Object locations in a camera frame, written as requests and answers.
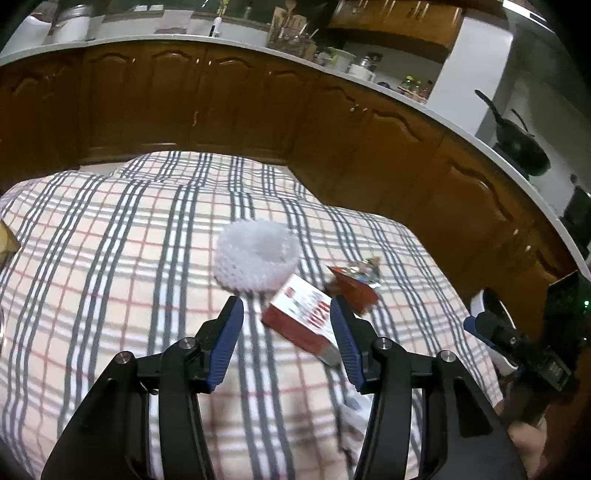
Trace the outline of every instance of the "wooden cabinet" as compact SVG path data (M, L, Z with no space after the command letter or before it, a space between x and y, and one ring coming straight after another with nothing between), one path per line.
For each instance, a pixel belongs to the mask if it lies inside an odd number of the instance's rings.
M289 60L268 59L253 95L242 154L285 158L299 121L309 121L307 102L317 70Z
M451 5L419 2L417 14L408 24L407 35L451 48L462 21L462 9Z
M193 123L193 99L205 61L204 44L146 43L138 58L141 150L182 148Z
M428 168L443 132L410 108L376 95L364 96L360 108L361 134L330 195L347 208L391 213ZM361 184L363 192L351 195ZM385 210L380 209L383 203Z
M571 262L563 262L543 240L537 228L527 233L515 251L495 266L489 285L502 292L518 328L531 338L539 337L542 329L544 299L548 285L575 270Z
M263 75L260 54L209 46L193 112L193 149L234 154L242 143L250 107Z
M395 47L442 61L453 47L461 23L462 9L452 5L416 0L362 0L341 2L329 28L364 31L358 38L364 43Z
M88 157L133 152L139 143L138 46L110 43L85 52L80 120L82 146Z
M412 0L395 0L388 3L381 18L376 19L376 30L397 35L409 35L421 2Z
M465 300L476 292L464 285L478 288L470 269L484 258L499 261L497 253L515 245L515 231L526 232L533 222L500 176L450 137L425 165L398 212L454 286L457 280Z
M25 59L0 76L0 191L73 167L79 155L79 56Z
M327 182L338 176L359 138L361 97L360 87L322 77L310 96L306 120L296 130L290 170L322 201L331 198Z

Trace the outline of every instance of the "checkered cloth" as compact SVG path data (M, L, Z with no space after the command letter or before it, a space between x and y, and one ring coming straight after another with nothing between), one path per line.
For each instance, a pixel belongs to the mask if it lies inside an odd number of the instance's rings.
M143 155L111 176L65 171L20 183L0 199L0 216L22 244L0 272L0 432L36 477L114 354L161 352L217 316L230 294L212 276L213 254L236 219L287 225L301 244L297 274L318 288L327 265L380 257L381 298L366 315L376 331L409 351L457 352L491 402L501 398L485 348L462 329L466 309L417 238L380 216L322 205L279 167ZM352 389L343 369L263 326L269 295L242 299L225 380L199 398L217 478L347 478L336 420ZM419 403L415 392L408 476L417 474ZM157 397L150 410L162 477Z

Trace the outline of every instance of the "crumpled wrapper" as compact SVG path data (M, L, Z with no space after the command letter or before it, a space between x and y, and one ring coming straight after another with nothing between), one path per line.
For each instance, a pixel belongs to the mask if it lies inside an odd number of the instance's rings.
M335 280L326 287L329 296L341 294L351 309L357 314L364 314L375 305L380 286L379 258L366 258L350 262L347 267L328 267L335 275Z

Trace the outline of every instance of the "pot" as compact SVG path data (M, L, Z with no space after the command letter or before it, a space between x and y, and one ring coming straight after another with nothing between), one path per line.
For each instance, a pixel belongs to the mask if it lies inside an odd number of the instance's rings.
M532 176L539 176L550 168L550 159L534 136L527 131L525 122L519 114L512 112L519 118L524 128L509 119L501 117L492 100L480 90L474 92L486 102L495 116L496 139L501 150L511 157L523 170Z

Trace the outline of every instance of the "cardboard box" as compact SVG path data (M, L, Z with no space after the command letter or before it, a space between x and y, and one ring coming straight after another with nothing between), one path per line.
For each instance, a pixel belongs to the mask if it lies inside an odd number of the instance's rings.
M297 275L273 297L262 322L325 364L340 364L330 323L330 297Z

